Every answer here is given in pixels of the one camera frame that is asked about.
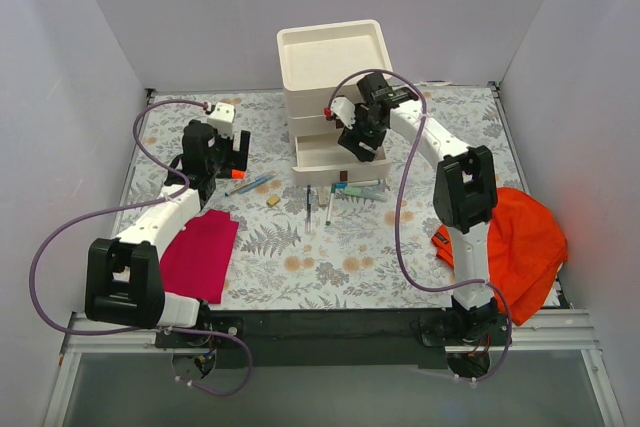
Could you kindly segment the white bottom drawer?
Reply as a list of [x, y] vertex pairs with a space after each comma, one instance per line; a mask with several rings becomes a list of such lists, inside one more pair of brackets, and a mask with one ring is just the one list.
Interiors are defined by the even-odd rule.
[[384, 179], [390, 172], [391, 160], [380, 147], [371, 162], [361, 162], [338, 144], [341, 130], [294, 139], [296, 164], [292, 167], [297, 186], [322, 187], [339, 182]]

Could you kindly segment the tan rubber eraser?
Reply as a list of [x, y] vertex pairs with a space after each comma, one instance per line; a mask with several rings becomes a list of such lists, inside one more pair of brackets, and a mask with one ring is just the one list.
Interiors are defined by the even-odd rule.
[[267, 201], [266, 201], [266, 205], [269, 207], [274, 207], [276, 206], [279, 202], [281, 201], [281, 198], [279, 195], [277, 194], [273, 194], [271, 195]]

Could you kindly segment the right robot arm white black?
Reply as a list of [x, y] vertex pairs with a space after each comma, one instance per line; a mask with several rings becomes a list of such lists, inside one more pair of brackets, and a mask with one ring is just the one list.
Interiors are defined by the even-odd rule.
[[485, 146], [472, 147], [427, 113], [424, 98], [392, 94], [379, 103], [354, 104], [344, 96], [332, 100], [325, 116], [339, 120], [346, 135], [339, 144], [360, 160], [391, 130], [411, 143], [398, 191], [402, 200], [413, 157], [420, 154], [435, 172], [433, 207], [447, 227], [454, 261], [451, 311], [436, 326], [447, 337], [475, 344], [495, 325], [498, 305], [489, 286], [488, 233], [497, 205], [494, 161]]

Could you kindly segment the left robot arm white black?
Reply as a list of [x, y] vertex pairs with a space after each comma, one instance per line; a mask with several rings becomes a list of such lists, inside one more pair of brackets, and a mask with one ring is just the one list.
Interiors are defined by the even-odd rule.
[[165, 290], [160, 260], [216, 189], [224, 170], [247, 169], [251, 133], [234, 134], [211, 122], [190, 121], [182, 153], [169, 164], [158, 202], [113, 239], [97, 239], [88, 251], [85, 313], [93, 321], [153, 329], [178, 327], [193, 347], [213, 333], [200, 314], [202, 301]]

